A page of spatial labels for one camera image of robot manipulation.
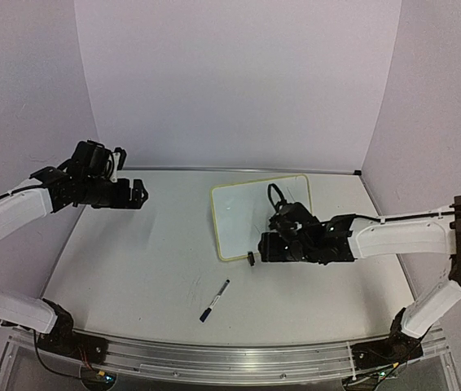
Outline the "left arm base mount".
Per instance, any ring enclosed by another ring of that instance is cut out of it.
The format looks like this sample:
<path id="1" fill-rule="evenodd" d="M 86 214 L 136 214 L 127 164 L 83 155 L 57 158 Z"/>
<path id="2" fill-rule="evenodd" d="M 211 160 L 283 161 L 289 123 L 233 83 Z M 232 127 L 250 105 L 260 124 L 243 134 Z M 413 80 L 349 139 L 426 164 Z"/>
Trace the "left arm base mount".
<path id="1" fill-rule="evenodd" d="M 40 334 L 36 346 L 48 353 L 102 364 L 107 356 L 108 340 L 99 336 L 75 332 L 71 328 L 54 327 L 49 334 Z"/>

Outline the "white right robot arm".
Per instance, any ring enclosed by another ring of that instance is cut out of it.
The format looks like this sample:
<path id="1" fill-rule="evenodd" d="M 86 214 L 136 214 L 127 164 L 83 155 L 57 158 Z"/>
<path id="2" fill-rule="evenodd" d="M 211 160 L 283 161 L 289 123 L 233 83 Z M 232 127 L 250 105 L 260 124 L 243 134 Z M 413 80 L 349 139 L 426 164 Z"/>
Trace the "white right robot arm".
<path id="1" fill-rule="evenodd" d="M 355 349 L 399 358 L 419 348 L 428 329 L 461 300 L 461 196 L 452 204 L 416 214 L 369 217 L 343 214 L 322 222 L 301 203 L 274 207 L 258 243 L 264 263 L 328 265 L 392 254 L 439 253 L 450 268 L 437 284 L 395 316 L 389 336 Z"/>

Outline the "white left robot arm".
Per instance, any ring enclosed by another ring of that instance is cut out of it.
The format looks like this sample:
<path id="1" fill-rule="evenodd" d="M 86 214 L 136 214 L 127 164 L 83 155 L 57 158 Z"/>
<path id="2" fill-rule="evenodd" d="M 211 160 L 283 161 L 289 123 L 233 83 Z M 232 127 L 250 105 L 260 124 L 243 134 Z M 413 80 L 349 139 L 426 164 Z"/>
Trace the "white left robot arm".
<path id="1" fill-rule="evenodd" d="M 45 167 L 0 196 L 0 241 L 69 205 L 139 210 L 148 197 L 142 180 L 117 178 L 114 170 Z M 107 346 L 104 339 L 75 332 L 72 315 L 61 305 L 2 288 L 0 326 L 29 329 L 37 348 L 71 358 L 88 352 L 102 355 Z"/>

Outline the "blue marker cap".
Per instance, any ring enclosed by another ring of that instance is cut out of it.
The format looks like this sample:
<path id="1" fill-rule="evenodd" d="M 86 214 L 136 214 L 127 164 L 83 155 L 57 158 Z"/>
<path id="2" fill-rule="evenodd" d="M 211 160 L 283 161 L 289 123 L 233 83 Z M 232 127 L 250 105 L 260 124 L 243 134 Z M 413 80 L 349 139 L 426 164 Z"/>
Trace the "blue marker cap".
<path id="1" fill-rule="evenodd" d="M 205 322 L 205 320 L 207 319 L 207 317 L 210 315 L 210 313 L 212 312 L 212 309 L 211 308 L 207 308 L 203 313 L 202 315 L 200 316 L 200 321 L 202 323 Z"/>

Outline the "white whiteboard yellow rim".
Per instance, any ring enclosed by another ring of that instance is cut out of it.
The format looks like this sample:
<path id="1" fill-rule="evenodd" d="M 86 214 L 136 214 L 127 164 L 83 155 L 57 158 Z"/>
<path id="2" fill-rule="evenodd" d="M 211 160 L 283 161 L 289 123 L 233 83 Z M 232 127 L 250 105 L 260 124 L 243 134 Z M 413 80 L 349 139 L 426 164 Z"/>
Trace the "white whiteboard yellow rim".
<path id="1" fill-rule="evenodd" d="M 268 186 L 277 185 L 288 202 L 312 209 L 309 179 L 304 174 L 218 185 L 210 200 L 217 254 L 222 261 L 237 261 L 256 252 L 261 234 L 268 231 L 274 208 Z"/>

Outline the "white marker pen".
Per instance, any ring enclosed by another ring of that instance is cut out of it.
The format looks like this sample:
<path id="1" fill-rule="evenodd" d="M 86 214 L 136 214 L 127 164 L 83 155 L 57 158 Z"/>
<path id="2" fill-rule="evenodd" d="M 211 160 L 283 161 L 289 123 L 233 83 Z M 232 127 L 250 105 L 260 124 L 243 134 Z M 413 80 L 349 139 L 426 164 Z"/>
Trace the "white marker pen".
<path id="1" fill-rule="evenodd" d="M 218 290 L 217 294 L 215 295 L 215 297 L 212 299 L 212 301 L 210 302 L 210 304 L 205 308 L 205 310 L 207 308 L 211 308 L 212 311 L 215 307 L 215 305 L 217 304 L 217 302 L 221 299 L 222 295 L 224 294 L 224 292 L 226 291 L 226 289 L 228 288 L 229 284 L 230 284 L 230 280 L 227 279 L 223 285 L 220 287 L 220 289 Z"/>

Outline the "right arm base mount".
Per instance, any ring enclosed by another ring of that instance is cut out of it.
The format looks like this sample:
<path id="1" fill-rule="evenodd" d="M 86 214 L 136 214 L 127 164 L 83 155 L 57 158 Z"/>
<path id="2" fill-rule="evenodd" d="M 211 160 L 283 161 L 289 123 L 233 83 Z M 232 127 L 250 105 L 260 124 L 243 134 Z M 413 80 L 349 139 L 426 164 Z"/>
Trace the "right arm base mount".
<path id="1" fill-rule="evenodd" d="M 396 363 L 403 364 L 421 358 L 424 352 L 419 340 L 391 343 L 389 339 L 380 339 L 353 345 L 352 355 L 355 368 L 363 371 Z"/>

